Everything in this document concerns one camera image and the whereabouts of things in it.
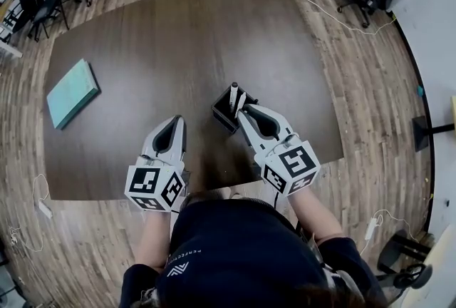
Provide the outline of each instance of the wooden floor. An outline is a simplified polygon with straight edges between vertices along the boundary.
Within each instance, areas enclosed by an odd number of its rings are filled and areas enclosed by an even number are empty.
[[[133,1],[137,0],[93,0],[90,8],[67,3],[66,10],[74,27]],[[356,9],[336,13],[337,3],[343,0],[314,1],[349,26],[361,27]],[[424,110],[397,29],[387,26],[376,36],[365,36],[346,30],[306,1],[298,3],[321,56],[345,154],[322,168],[312,188],[359,249],[364,247],[367,221],[381,208],[404,217],[417,232],[425,221],[430,156],[428,150],[415,153],[413,149],[410,119]],[[389,20],[377,13],[369,30]],[[33,178],[45,170],[43,84],[53,41],[63,31],[62,23],[55,24],[51,38],[39,43],[24,36],[15,38],[13,44],[24,57],[4,56],[0,67],[0,232],[7,239],[9,225],[21,226],[25,240],[35,249],[40,234],[31,193]],[[45,192],[40,178],[36,194],[43,197]],[[54,299],[62,307],[115,306],[123,272],[133,262],[142,215],[127,201],[47,203],[54,218],[39,216],[43,251],[20,248],[17,255],[8,251],[26,296],[36,304]],[[399,227],[404,226],[385,217],[363,255],[372,267],[384,242]]]

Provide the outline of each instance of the logo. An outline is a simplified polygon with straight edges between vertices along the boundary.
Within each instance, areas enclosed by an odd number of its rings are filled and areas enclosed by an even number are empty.
[[[129,191],[131,193],[155,193],[159,173],[159,168],[137,168],[131,180]]]
[[[295,192],[295,191],[302,189],[302,188],[306,187],[307,185],[309,185],[311,183],[312,179],[314,178],[315,174],[316,174],[316,172],[307,175],[303,179],[295,181],[291,185],[290,193]]]
[[[185,269],[187,269],[188,262],[184,263],[183,265],[174,266],[171,271],[168,273],[167,277],[173,277],[175,275],[181,275]]]
[[[165,210],[153,197],[131,197],[144,210]]]
[[[265,179],[268,183],[274,186],[279,192],[284,192],[286,181],[280,177],[274,170],[272,170],[268,165],[264,166],[264,175],[263,179]]]
[[[172,207],[173,202],[176,200],[176,197],[179,195],[182,187],[184,185],[180,182],[180,179],[177,176],[177,173],[173,173],[172,177],[166,184],[165,189],[162,191],[163,200]]]
[[[302,146],[282,153],[279,157],[292,178],[300,176],[315,168],[315,163]]]

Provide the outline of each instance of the power adapter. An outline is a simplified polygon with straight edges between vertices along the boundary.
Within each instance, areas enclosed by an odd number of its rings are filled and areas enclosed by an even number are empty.
[[[377,227],[377,218],[371,218],[364,240],[369,241],[372,238],[375,227]]]
[[[52,210],[50,210],[50,209],[48,208],[48,206],[47,206],[46,204],[43,203],[42,200],[40,200],[40,201],[38,202],[38,208],[40,208],[40,211],[43,212],[43,214],[44,214],[47,218],[49,218],[49,219],[52,218]]]

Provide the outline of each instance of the table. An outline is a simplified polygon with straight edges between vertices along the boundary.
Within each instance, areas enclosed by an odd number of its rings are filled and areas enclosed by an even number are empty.
[[[187,122],[190,189],[255,180],[241,132],[230,136],[211,104],[232,81],[283,114],[321,163],[343,157],[323,69],[294,0],[142,0],[58,37],[45,96],[79,59],[101,89],[63,129],[43,107],[53,200],[124,198],[129,165],[163,120]]]
[[[423,262],[432,265],[429,282],[420,289],[407,289],[403,299],[394,307],[451,307],[456,298],[455,290],[451,289],[456,269],[455,248],[456,227],[449,225]]]
[[[8,28],[7,26],[3,25],[3,19],[5,18],[6,14],[8,12],[8,8],[10,7],[10,5],[13,1],[14,0],[5,0],[0,5],[0,27],[3,30],[8,31],[9,33],[11,33],[11,29]],[[4,49],[5,51],[7,51],[9,53],[12,53],[13,56],[22,57],[22,52],[20,52],[17,48],[10,46],[9,44],[7,44],[3,41],[0,41],[0,48]]]

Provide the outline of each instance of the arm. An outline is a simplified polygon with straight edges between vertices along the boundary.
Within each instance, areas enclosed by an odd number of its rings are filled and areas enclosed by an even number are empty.
[[[310,188],[303,188],[289,196],[289,202],[301,226],[315,234],[317,245],[335,237],[344,237],[341,224]]]
[[[162,272],[170,253],[171,213],[149,212],[135,254],[135,264]]]

